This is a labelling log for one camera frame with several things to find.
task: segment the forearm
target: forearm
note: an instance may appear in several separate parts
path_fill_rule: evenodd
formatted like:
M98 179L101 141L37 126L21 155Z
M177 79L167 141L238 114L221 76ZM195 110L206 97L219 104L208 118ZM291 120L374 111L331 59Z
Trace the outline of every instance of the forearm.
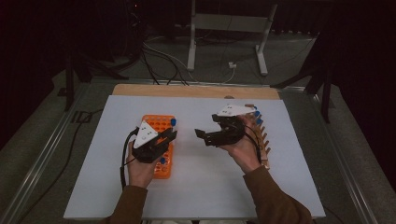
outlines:
M284 193L265 167L244 175L260 223L311 223L308 209Z
M148 191L136 186L126 186L120 196L111 217L102 220L104 223L139 224Z

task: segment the orange tray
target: orange tray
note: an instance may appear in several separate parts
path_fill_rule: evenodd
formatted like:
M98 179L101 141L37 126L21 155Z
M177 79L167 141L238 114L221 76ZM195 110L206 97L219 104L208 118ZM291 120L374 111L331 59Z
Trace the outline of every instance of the orange tray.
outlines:
M145 120L156 132L163 132L168 128L172 128L171 120L174 116L169 115L145 115L142 120ZM163 153L164 164L157 162L154 170L154 179L167 179L171 176L173 143L169 143L168 150Z

